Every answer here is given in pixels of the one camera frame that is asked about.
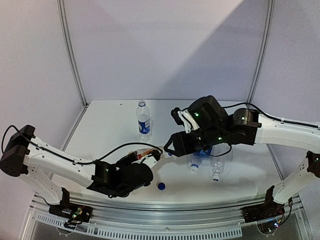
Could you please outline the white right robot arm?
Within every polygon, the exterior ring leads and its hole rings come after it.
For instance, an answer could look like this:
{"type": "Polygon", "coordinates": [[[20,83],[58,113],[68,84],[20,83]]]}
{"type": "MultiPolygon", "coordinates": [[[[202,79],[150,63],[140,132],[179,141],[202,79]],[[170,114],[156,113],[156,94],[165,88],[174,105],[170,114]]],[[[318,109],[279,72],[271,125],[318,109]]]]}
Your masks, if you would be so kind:
{"type": "Polygon", "coordinates": [[[272,195],[259,206],[262,218],[269,218],[289,198],[320,177],[320,127],[268,115],[258,107],[238,108],[228,114],[212,96],[194,101],[188,108],[171,111],[184,131],[174,133],[164,150],[182,157],[211,146],[228,144],[272,144],[307,151],[301,164],[282,182],[272,187],[272,195]]]}

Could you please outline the blue label crushed water bottle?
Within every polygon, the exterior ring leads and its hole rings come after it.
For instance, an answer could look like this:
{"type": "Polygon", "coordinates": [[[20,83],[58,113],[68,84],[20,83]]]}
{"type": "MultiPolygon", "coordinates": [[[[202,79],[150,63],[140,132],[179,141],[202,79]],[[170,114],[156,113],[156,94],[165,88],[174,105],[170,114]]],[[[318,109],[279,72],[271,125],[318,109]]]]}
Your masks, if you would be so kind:
{"type": "Polygon", "coordinates": [[[192,172],[196,172],[199,169],[199,166],[203,163],[203,161],[207,161],[211,159],[212,147],[199,150],[191,154],[190,157],[190,170],[192,172]]]}

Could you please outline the blue Pepsi bottle cap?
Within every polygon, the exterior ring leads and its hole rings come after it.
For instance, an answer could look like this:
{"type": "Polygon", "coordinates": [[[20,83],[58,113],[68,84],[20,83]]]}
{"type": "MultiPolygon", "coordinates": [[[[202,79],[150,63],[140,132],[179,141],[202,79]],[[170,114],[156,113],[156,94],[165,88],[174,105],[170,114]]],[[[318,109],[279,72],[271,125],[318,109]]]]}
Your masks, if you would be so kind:
{"type": "Polygon", "coordinates": [[[163,191],[166,189],[166,184],[164,182],[158,182],[156,186],[157,186],[157,189],[160,191],[163,191]]]}

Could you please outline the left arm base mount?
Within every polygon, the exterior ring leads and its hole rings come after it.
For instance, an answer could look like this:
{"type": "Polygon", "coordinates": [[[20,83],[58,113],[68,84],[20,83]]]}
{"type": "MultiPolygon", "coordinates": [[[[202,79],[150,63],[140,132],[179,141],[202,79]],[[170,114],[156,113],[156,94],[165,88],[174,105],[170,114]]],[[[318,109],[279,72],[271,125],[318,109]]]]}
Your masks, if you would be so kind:
{"type": "Polygon", "coordinates": [[[49,213],[66,219],[63,224],[65,228],[75,229],[77,225],[89,223],[93,208],[88,205],[81,205],[70,202],[70,193],[64,188],[61,188],[62,198],[58,204],[48,204],[49,213]]]}

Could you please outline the white orange-bottle cap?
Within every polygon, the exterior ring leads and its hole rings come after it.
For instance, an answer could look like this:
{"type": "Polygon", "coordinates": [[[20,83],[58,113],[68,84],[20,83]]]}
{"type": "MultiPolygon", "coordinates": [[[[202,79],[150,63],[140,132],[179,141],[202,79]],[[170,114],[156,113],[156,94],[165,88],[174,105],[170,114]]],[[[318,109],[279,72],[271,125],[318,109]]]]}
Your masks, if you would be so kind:
{"type": "Polygon", "coordinates": [[[164,158],[170,158],[170,157],[173,156],[171,153],[166,152],[166,151],[164,151],[162,155],[163,155],[164,158]]]}

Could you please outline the Pepsi bottle blue label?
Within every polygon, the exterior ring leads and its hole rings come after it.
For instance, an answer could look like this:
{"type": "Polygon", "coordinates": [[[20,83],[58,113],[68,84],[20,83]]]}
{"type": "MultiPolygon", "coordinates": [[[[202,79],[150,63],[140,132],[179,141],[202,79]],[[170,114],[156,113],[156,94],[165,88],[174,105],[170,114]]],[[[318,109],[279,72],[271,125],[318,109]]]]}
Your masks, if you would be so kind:
{"type": "Polygon", "coordinates": [[[151,116],[150,109],[144,100],[138,102],[136,108],[136,117],[138,122],[138,131],[140,135],[140,140],[143,142],[148,142],[152,137],[151,131],[151,116]]]}

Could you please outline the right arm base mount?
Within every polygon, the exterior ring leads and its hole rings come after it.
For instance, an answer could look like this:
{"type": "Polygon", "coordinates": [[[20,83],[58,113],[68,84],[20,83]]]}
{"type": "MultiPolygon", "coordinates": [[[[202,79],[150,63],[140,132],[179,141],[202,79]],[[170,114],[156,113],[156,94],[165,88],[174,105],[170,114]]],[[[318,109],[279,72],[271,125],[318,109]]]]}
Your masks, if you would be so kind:
{"type": "Polygon", "coordinates": [[[245,206],[241,210],[244,222],[256,222],[258,231],[265,236],[274,234],[292,213],[293,199],[291,197],[288,199],[289,213],[285,216],[285,204],[274,201],[274,188],[273,185],[266,191],[263,203],[245,206]]]}

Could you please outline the orange label crushed bottle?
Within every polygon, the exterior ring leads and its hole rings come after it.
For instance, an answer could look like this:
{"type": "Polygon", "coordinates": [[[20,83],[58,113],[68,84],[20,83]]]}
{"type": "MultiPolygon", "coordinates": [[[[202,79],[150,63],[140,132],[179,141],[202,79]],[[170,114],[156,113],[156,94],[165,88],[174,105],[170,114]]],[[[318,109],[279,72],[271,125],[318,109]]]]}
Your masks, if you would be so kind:
{"type": "Polygon", "coordinates": [[[159,155],[160,159],[164,158],[163,157],[163,152],[165,152],[164,147],[163,146],[157,146],[156,148],[143,148],[143,149],[138,149],[135,151],[136,155],[137,155],[137,159],[141,160],[142,157],[146,156],[146,155],[159,155]]]}

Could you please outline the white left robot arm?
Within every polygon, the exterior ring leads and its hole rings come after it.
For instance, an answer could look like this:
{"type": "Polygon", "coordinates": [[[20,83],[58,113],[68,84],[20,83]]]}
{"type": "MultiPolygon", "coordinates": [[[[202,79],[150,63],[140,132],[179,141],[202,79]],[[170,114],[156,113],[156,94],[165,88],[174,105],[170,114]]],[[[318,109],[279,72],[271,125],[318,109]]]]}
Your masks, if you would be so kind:
{"type": "Polygon", "coordinates": [[[148,149],[132,151],[116,163],[107,163],[105,158],[126,147],[126,144],[96,160],[90,160],[48,145],[35,136],[35,128],[31,125],[21,129],[10,125],[8,128],[14,129],[15,133],[8,142],[1,141],[1,171],[23,180],[48,204],[54,205],[63,217],[74,213],[74,205],[63,198],[68,191],[55,184],[46,171],[109,198],[125,198],[132,191],[150,185],[153,180],[152,167],[164,152],[160,147],[148,144],[148,149]]]}

